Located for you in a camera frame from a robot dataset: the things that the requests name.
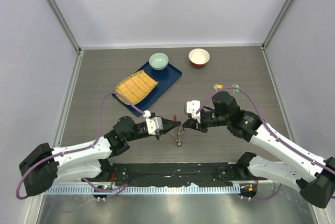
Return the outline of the keyring bunch with tags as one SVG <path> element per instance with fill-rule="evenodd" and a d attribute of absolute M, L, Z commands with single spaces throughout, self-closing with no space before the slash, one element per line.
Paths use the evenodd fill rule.
<path fill-rule="evenodd" d="M 184 139 L 184 128 L 182 127 L 182 125 L 174 128 L 171 132 L 170 135 L 173 136 L 177 147 L 181 147 L 182 143 L 183 143 L 183 139 Z"/>

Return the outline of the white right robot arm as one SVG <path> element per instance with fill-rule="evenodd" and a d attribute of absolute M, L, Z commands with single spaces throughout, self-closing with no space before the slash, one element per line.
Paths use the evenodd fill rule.
<path fill-rule="evenodd" d="M 326 208 L 334 199 L 334 157 L 313 154 L 285 138 L 257 113 L 242 110 L 228 92 L 216 91 L 210 100 L 214 108 L 204 110 L 198 100 L 186 103 L 188 120 L 184 128 L 203 133 L 208 128 L 226 126 L 237 138 L 257 145 L 282 161 L 268 161 L 246 152 L 238 160 L 236 172 L 244 180 L 251 176 L 267 178 L 286 185 L 318 208 Z"/>

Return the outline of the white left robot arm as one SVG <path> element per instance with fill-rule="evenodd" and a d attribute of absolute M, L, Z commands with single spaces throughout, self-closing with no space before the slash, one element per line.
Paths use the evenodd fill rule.
<path fill-rule="evenodd" d="M 68 147 L 52 148 L 48 143 L 38 145 L 19 164 L 21 180 L 16 197 L 23 199 L 20 188 L 26 190 L 26 197 L 44 193 L 51 186 L 82 178 L 97 178 L 107 181 L 111 168 L 106 165 L 109 158 L 129 150 L 129 142 L 147 137 L 160 137 L 179 127 L 180 121 L 151 116 L 135 123 L 129 116 L 118 119 L 113 129 L 98 136 L 94 141 Z"/>

